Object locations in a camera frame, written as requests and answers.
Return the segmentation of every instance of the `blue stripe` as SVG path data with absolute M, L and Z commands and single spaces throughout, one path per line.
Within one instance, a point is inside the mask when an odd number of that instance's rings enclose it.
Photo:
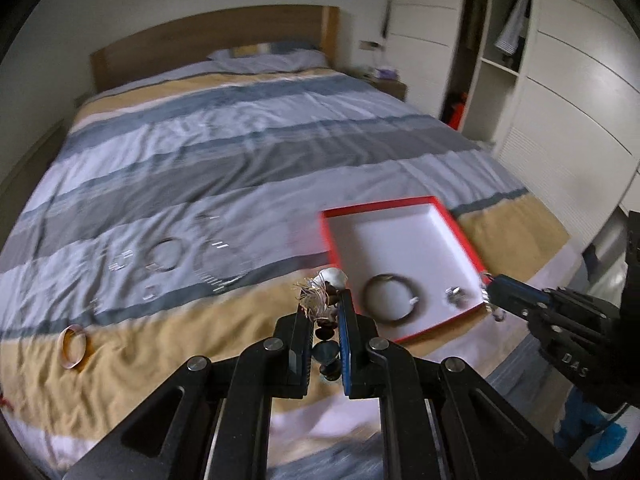
M 453 218 L 458 218 L 465 213 L 473 213 L 474 211 L 480 211 L 482 209 L 487 209 L 492 205 L 496 205 L 501 200 L 514 200 L 515 198 L 526 195 L 529 190 L 526 187 L 521 187 L 520 189 L 514 189 L 513 191 L 509 191 L 507 193 L 498 192 L 494 195 L 491 195 L 489 198 L 482 198 L 480 200 L 476 200 L 475 202 L 471 202 L 469 204 L 462 204 L 458 207 L 453 208 L 450 213 Z
M 470 204 L 460 206 L 451 210 L 454 213 L 458 209 L 465 209 L 465 212 L 471 212 L 475 210 L 481 210 L 488 207 L 487 201 L 499 202 L 506 198 L 508 193 L 497 193 L 490 199 L 477 200 Z M 295 272 L 300 269 L 313 269 L 322 265 L 328 264 L 327 253 L 306 254 L 303 256 L 293 256 L 279 262 L 267 264 L 259 269 L 252 270 L 244 278 L 230 286 L 225 292 L 241 288 L 249 285 L 257 285 L 258 283 L 266 282 L 279 276 L 284 276 Z M 197 283 L 196 285 L 190 285 L 178 290 L 172 290 L 167 294 L 157 298 L 156 300 L 148 303 L 140 303 L 117 310 L 107 310 L 99 314 L 94 314 L 90 311 L 83 312 L 80 316 L 75 318 L 64 317 L 57 320 L 44 320 L 36 326 L 27 326 L 21 328 L 11 328 L 0 332 L 0 340 L 27 337 L 32 335 L 41 334 L 55 334 L 62 332 L 67 326 L 77 323 L 81 326 L 108 326 L 110 324 L 122 322 L 127 319 L 139 319 L 145 316 L 151 316 L 163 310 L 170 310 L 172 308 L 184 305 L 190 301 L 198 300 L 200 298 L 206 298 L 207 296 L 213 296 L 210 286 L 204 283 Z
M 259 101 L 305 92 L 334 95 L 348 91 L 371 91 L 371 86 L 344 74 L 332 74 L 296 81 L 263 81 L 248 86 L 207 89 L 160 103 L 153 108 L 88 124 L 66 140 L 56 162 L 142 126 L 186 116 L 208 108 L 227 107 L 239 102 Z
M 51 200 L 37 206 L 34 209 L 23 212 L 16 224 L 20 224 L 23 221 L 28 221 L 33 216 L 37 215 L 40 211 L 49 208 L 54 204 L 64 202 L 65 200 L 72 200 L 74 197 L 82 195 L 86 192 L 90 192 L 100 186 L 115 181 L 124 180 L 127 177 L 133 177 L 136 173 L 146 173 L 151 175 L 158 171 L 164 171 L 166 166 L 172 166 L 177 162 L 188 160 L 190 156 L 197 155 L 203 152 L 219 152 L 220 156 L 224 153 L 221 148 L 229 146 L 235 146 L 247 141 L 259 142 L 266 140 L 281 140 L 285 139 L 290 134 L 295 133 L 298 139 L 304 135 L 312 136 L 315 134 L 326 133 L 329 128 L 334 129 L 334 133 L 338 134 L 352 134 L 366 133 L 374 134 L 379 132 L 386 132 L 390 130 L 402 130 L 402 131 L 414 131 L 429 128 L 430 126 L 439 126 L 440 121 L 434 119 L 431 116 L 424 116 L 418 114 L 412 114 L 403 117 L 389 117 L 385 119 L 373 118 L 365 120 L 325 120 L 315 123 L 307 124 L 294 124 L 293 126 L 284 126 L 281 128 L 267 128 L 265 130 L 249 132 L 245 135 L 227 137 L 225 139 L 212 139 L 206 142 L 198 142 L 196 144 L 190 144 L 188 146 L 181 146 L 176 152 L 158 153 L 151 156 L 147 160 L 140 162 L 134 162 L 128 166 L 121 168 L 120 170 L 112 171 L 111 173 L 92 178 L 83 182 L 78 187 L 66 193 L 56 195 Z
M 150 218 L 177 204 L 194 203 L 232 190 L 249 190 L 329 168 L 357 168 L 426 154 L 461 152 L 475 145 L 444 126 L 375 134 L 290 136 L 255 150 L 231 150 L 223 156 L 201 152 L 172 160 L 162 171 L 135 173 L 74 200 L 47 203 L 43 215 L 15 228 L 0 254 L 0 272 L 35 257 L 49 256 L 78 240 L 140 218 Z

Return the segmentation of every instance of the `wooden headboard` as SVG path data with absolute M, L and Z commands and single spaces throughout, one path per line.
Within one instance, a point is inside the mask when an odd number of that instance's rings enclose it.
M 335 63 L 338 7 L 272 5 L 214 10 L 141 30 L 91 54 L 98 92 L 204 61 L 220 48 L 307 40 Z

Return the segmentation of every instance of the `nightstand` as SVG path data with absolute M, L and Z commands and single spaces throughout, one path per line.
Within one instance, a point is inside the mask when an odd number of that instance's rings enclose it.
M 373 79 L 369 77 L 363 77 L 362 80 L 381 92 L 389 94 L 401 101 L 404 101 L 406 97 L 406 85 L 401 81 L 393 79 Z

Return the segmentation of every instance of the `bed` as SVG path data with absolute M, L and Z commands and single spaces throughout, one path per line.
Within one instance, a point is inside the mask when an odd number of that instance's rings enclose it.
M 190 356 L 232 357 L 270 335 L 296 307 L 294 284 L 328 264 L 320 210 L 436 195 L 490 272 L 534 286 L 570 275 L 567 232 L 491 156 L 331 68 L 338 22 L 336 7 L 227 9 L 92 55 L 100 93 L 0 254 L 2 412 L 52 478 Z M 322 55 L 207 60 L 302 40 Z M 66 370 L 57 339 L 74 323 L 88 352 Z M 407 347 L 459 355 L 487 376 L 526 333 L 477 310 Z M 322 450 L 345 442 L 362 451 L 349 448 L 350 478 L 375 478 L 367 439 L 378 430 L 377 402 L 348 400 L 314 374 L 304 400 L 274 400 L 270 478 L 314 457 L 339 461 L 347 448 Z

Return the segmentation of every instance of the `screw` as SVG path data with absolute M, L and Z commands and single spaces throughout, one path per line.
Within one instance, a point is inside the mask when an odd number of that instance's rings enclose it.
M 327 326 L 321 326 L 316 329 L 316 337 L 322 341 L 328 341 L 335 334 L 335 330 L 333 328 L 329 328 Z
M 383 337 L 372 337 L 369 340 L 369 346 L 374 350 L 386 350 L 389 348 L 389 341 Z
M 204 370 L 207 366 L 207 358 L 202 357 L 201 355 L 196 355 L 196 357 L 192 357 L 187 361 L 187 368 L 192 372 L 199 372 L 200 370 Z
M 320 365 L 320 374 L 329 382 L 337 381 L 342 375 L 342 362 L 336 359 L 329 365 Z
M 465 369 L 465 362 L 459 357 L 449 357 L 444 361 L 444 367 L 449 372 L 461 372 Z
M 268 339 L 265 339 L 264 341 L 265 350 L 280 350 L 283 346 L 284 343 L 282 342 L 282 339 L 279 339 L 277 337 L 270 337 Z
M 450 286 L 444 293 L 447 296 L 447 301 L 451 304 L 457 305 L 466 299 L 465 291 L 459 286 Z

